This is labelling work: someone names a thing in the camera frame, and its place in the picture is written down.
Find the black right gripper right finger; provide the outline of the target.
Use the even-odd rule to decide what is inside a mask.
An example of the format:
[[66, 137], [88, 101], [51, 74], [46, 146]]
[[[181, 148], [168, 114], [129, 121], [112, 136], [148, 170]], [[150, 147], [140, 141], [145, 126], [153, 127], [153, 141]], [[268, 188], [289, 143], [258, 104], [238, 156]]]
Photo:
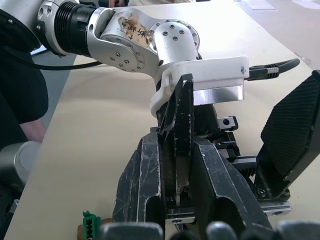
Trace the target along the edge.
[[270, 232], [271, 224], [245, 178], [207, 139], [194, 140], [192, 202], [198, 229], [227, 223], [236, 232]]

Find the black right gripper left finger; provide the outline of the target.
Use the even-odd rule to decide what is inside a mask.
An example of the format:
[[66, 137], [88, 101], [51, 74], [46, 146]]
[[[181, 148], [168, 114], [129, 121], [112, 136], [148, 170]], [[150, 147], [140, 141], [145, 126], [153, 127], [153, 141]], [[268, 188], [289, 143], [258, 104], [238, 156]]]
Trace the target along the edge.
[[119, 178], [113, 222], [165, 223], [161, 171], [158, 135], [149, 133], [140, 139]]

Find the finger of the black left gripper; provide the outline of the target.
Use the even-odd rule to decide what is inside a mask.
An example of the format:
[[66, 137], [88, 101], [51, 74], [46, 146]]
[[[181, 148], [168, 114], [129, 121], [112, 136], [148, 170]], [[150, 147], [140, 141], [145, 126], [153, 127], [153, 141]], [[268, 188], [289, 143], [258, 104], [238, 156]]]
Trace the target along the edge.
[[261, 201], [288, 199], [289, 186], [320, 153], [320, 72], [277, 103], [261, 132], [253, 190]]
[[194, 147], [194, 82], [191, 73], [178, 80], [162, 115], [158, 132], [165, 199], [171, 205], [183, 204], [183, 191], [189, 185]]

